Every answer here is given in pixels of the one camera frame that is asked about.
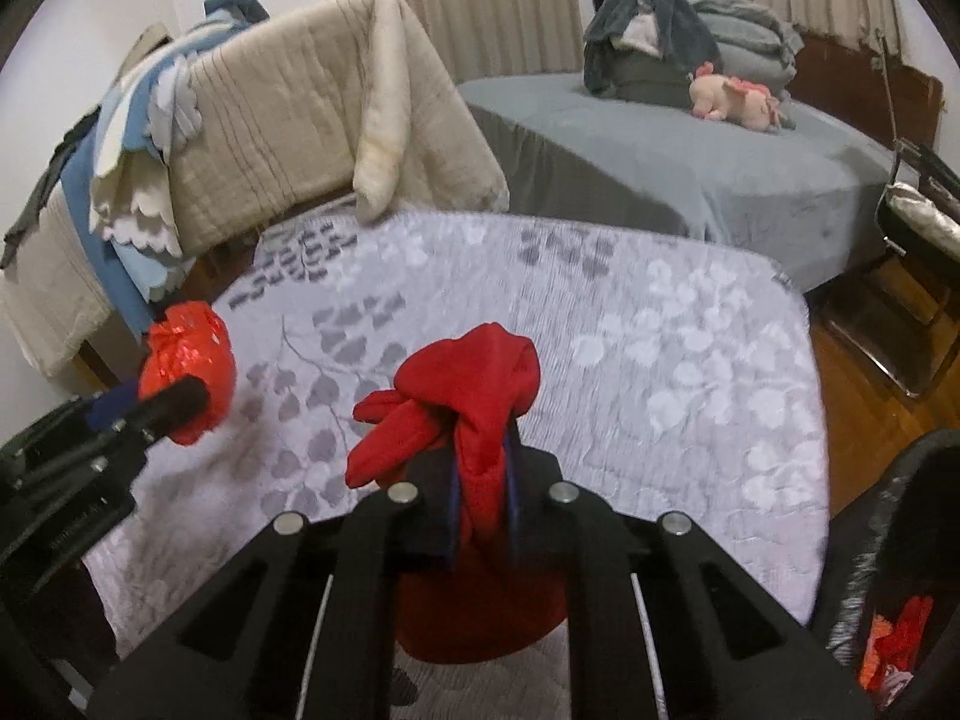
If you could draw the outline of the black trash bin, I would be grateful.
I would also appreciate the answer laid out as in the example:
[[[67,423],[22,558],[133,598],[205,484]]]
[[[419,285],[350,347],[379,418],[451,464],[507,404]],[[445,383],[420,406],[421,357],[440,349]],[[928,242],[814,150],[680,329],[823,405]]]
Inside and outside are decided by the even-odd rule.
[[[835,515],[809,628],[866,696],[871,718],[958,715],[958,433],[901,450],[877,483]],[[872,618],[895,622],[913,596],[932,613],[910,684],[880,707],[859,684]]]

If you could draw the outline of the floral grey quilt cover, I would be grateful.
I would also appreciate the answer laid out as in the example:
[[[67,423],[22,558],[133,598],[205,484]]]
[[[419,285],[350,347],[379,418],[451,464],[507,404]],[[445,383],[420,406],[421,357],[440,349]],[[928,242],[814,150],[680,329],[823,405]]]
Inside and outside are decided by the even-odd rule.
[[[132,652],[281,512],[346,514],[356,404],[421,348],[449,405],[512,405],[496,323],[534,344],[529,445],[613,509],[684,511],[799,619],[827,538],[827,445],[804,299],[760,255],[519,216],[304,215],[265,232],[217,300],[238,365],[228,419],[149,452],[135,514],[86,556]]]

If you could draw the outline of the black chair with cushion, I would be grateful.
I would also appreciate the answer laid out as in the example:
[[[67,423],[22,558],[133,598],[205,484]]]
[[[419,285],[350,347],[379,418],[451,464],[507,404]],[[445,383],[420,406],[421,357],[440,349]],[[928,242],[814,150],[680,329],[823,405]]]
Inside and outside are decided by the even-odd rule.
[[[958,176],[912,137],[893,94],[889,41],[874,31],[892,167],[874,210],[884,254],[828,291],[823,321],[905,397],[919,400],[958,355]]]

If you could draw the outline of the pile of grey blankets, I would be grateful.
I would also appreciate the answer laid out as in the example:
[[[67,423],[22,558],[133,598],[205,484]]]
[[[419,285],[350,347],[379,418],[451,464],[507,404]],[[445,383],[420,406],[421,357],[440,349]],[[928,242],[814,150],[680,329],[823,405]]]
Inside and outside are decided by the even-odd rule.
[[[752,0],[602,0],[584,32],[584,86],[675,86],[711,65],[781,96],[802,49],[793,25]]]

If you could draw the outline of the orange foam mesh sheet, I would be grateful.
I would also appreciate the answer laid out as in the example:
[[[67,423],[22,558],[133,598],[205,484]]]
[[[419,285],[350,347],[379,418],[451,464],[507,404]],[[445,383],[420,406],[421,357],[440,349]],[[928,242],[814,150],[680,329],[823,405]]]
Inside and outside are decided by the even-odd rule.
[[[859,684],[878,706],[890,704],[913,679],[932,606],[930,596],[913,596],[895,622],[882,614],[872,618]]]

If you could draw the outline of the beige quilt on rack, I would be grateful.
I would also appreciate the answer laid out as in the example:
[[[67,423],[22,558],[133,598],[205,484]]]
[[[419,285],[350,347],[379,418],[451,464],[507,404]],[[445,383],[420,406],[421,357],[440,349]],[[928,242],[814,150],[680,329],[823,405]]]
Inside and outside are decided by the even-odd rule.
[[[503,211],[505,174],[405,0],[320,0],[257,23],[190,69],[202,133],[171,164],[186,259],[339,188],[370,223],[399,206]],[[2,266],[2,309],[57,376],[120,317],[56,188]]]

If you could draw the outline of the red plastic ball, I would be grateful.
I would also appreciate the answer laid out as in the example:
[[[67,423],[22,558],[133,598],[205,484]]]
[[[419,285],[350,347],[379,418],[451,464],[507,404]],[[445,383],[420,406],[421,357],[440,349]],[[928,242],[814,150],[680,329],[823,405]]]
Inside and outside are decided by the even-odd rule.
[[[174,444],[197,444],[226,419],[236,392],[235,355],[228,330],[208,302],[187,301],[166,310],[146,337],[148,356],[139,377],[139,399],[158,395],[185,376],[205,383],[208,405],[199,416],[174,429]]]

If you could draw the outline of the wooden headboard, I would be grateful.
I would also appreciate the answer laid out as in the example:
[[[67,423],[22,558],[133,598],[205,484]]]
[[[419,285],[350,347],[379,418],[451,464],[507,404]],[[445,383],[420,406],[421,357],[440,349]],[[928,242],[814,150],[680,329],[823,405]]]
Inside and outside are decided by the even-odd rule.
[[[804,49],[789,93],[892,148],[898,138],[934,148],[944,85],[898,57],[851,49],[830,36],[801,32]]]

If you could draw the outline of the grey bed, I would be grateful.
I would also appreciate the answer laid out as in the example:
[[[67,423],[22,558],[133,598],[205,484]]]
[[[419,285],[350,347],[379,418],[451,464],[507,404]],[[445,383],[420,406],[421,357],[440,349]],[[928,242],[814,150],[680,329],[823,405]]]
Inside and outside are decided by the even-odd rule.
[[[517,215],[730,245],[781,265],[804,293],[884,252],[874,221],[885,146],[807,104],[776,133],[601,99],[576,73],[460,85]]]

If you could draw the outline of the pink plush pig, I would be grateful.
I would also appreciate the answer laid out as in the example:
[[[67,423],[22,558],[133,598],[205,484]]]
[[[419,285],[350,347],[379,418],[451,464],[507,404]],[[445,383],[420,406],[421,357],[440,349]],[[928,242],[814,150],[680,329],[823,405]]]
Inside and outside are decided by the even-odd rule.
[[[702,121],[727,122],[752,132],[773,132],[786,124],[779,99],[766,86],[722,75],[711,62],[693,73],[688,94],[692,114]]]

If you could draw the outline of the blue and cream cloths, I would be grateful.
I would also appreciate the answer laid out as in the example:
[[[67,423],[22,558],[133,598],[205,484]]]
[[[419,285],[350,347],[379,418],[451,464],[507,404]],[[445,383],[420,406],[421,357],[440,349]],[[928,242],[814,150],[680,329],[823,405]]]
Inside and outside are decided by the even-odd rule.
[[[161,25],[140,36],[106,96],[65,133],[3,236],[8,270],[61,188],[94,275],[137,337],[192,265],[182,253],[171,190],[172,158],[203,128],[190,69],[268,18],[259,0],[205,0],[203,9],[205,18],[182,36]]]

